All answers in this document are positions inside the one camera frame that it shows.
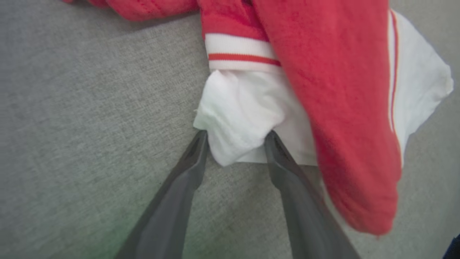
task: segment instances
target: crumpled white fabric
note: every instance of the crumpled white fabric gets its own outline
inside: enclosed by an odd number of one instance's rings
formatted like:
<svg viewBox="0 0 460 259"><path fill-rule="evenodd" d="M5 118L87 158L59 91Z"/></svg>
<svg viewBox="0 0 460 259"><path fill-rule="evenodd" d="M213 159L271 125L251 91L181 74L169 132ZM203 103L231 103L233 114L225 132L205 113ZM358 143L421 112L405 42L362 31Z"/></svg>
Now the crumpled white fabric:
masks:
<svg viewBox="0 0 460 259"><path fill-rule="evenodd" d="M409 135L452 92L454 82L449 66L406 18L395 14L399 44L394 44L391 24L389 58L393 78L397 48L397 82L390 87L396 87L394 126L403 161ZM222 166L234 162L266 163L263 143L272 129L298 164L317 165L308 116L284 74L213 71L193 126L208 131L211 152Z"/></svg>

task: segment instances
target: clothing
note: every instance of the clothing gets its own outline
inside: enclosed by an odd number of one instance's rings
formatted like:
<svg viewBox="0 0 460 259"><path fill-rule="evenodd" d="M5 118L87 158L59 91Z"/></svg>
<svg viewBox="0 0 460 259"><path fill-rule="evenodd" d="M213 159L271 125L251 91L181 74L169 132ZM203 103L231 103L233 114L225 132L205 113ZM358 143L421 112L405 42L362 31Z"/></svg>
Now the clothing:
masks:
<svg viewBox="0 0 460 259"><path fill-rule="evenodd" d="M423 38L389 13L387 1L106 3L137 21L200 8L213 73L195 126L208 130L218 162L255 159L254 149L275 127L293 143L288 149L303 146L312 155L305 163L317 161L348 224L376 235L391 229L407 137L450 93L452 79Z"/></svg>

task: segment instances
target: gray fabric surface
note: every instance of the gray fabric surface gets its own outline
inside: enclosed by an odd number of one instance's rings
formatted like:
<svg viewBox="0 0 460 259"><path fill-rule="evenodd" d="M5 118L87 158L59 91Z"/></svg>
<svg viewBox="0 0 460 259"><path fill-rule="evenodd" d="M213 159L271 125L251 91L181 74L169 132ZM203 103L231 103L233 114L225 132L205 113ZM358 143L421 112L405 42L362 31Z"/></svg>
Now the gray fabric surface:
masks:
<svg viewBox="0 0 460 259"><path fill-rule="evenodd" d="M460 82L460 2L392 6ZM111 258L196 132L208 76L200 18L130 23L32 0L0 12L0 258ZM459 114L456 89L410 138L393 231L346 229L363 258L441 258L460 233ZM290 257L266 166L209 157L184 258Z"/></svg>

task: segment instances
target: white band with red stripe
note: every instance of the white band with red stripe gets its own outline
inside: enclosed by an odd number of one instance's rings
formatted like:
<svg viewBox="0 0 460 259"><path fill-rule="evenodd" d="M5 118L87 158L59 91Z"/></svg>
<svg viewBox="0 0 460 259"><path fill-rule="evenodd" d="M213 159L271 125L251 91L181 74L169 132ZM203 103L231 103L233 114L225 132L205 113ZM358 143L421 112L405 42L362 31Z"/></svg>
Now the white band with red stripe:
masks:
<svg viewBox="0 0 460 259"><path fill-rule="evenodd" d="M283 73L270 43L228 34L205 35L211 70L244 70Z"/></svg>

